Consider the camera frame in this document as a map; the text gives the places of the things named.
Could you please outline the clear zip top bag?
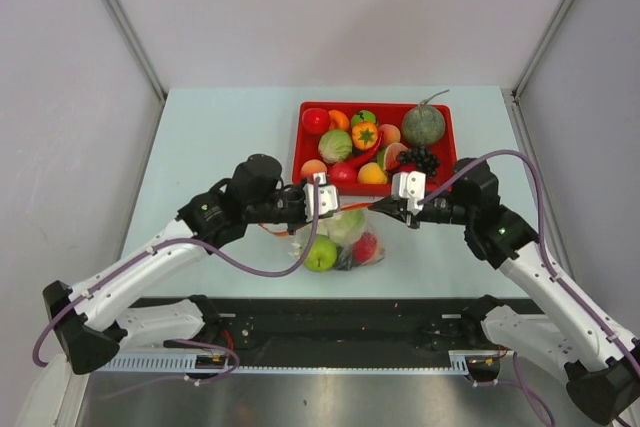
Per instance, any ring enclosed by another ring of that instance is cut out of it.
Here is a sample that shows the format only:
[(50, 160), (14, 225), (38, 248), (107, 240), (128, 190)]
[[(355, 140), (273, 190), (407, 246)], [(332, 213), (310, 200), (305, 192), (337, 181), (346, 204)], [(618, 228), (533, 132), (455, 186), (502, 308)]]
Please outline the clear zip top bag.
[(346, 272), (381, 262), (385, 248), (370, 220), (370, 206), (347, 204), (334, 216), (320, 219), (303, 266), (315, 273)]

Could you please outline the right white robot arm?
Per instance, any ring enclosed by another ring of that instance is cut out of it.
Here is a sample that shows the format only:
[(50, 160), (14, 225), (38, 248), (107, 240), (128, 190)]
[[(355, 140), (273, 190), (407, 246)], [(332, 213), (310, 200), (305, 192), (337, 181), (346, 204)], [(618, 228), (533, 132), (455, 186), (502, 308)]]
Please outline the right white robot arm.
[(420, 172), (400, 172), (391, 194), (370, 207), (412, 229), (461, 225), (474, 256), (523, 290), (553, 327), (522, 318), (485, 295), (463, 313), (461, 335), (473, 348), (489, 343), (523, 355), (561, 382), (574, 405), (606, 426), (639, 398), (639, 337), (608, 315), (552, 258), (544, 227), (531, 227), (501, 203), (488, 158), (465, 158), (438, 189)]

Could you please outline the white cauliflower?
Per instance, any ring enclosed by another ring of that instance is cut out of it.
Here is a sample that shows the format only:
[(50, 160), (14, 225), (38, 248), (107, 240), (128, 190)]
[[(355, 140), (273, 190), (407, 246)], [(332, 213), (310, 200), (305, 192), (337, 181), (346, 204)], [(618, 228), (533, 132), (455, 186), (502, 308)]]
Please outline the white cauliflower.
[(367, 221), (362, 210), (339, 212), (319, 222), (318, 232), (329, 237), (339, 246), (356, 243), (365, 233)]

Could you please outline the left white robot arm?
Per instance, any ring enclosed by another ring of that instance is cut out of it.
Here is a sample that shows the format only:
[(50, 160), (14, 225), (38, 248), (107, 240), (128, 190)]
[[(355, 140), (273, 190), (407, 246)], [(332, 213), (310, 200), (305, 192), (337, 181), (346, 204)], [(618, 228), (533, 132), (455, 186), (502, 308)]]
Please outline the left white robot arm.
[(68, 285), (56, 280), (42, 292), (49, 322), (36, 340), (32, 358), (43, 367), (40, 350), (55, 335), (76, 375), (92, 373), (120, 351), (166, 341), (207, 347), (221, 334), (221, 323), (204, 297), (160, 307), (135, 307), (144, 292), (209, 255), (259, 277), (285, 277), (300, 263), (268, 272), (244, 265), (222, 252), (241, 239), (251, 224), (284, 223), (289, 228), (319, 222), (325, 174), (298, 184), (280, 180), (281, 165), (266, 154), (240, 163), (232, 176), (194, 196), (149, 242), (101, 272)]

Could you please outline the green apple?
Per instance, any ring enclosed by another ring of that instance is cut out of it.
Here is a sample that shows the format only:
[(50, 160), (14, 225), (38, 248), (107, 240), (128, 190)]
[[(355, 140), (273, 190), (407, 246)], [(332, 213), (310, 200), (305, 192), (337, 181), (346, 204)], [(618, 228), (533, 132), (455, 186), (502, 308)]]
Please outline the green apple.
[(304, 266), (311, 272), (331, 270), (338, 258), (338, 247), (329, 237), (318, 236), (304, 261)]

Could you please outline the dark purple fruit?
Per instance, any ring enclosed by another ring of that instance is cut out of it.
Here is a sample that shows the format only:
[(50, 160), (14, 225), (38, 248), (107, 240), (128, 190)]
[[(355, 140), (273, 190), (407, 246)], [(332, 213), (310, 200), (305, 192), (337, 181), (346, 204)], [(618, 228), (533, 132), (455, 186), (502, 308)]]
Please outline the dark purple fruit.
[(350, 271), (357, 266), (351, 247), (339, 247), (333, 269), (337, 271)]

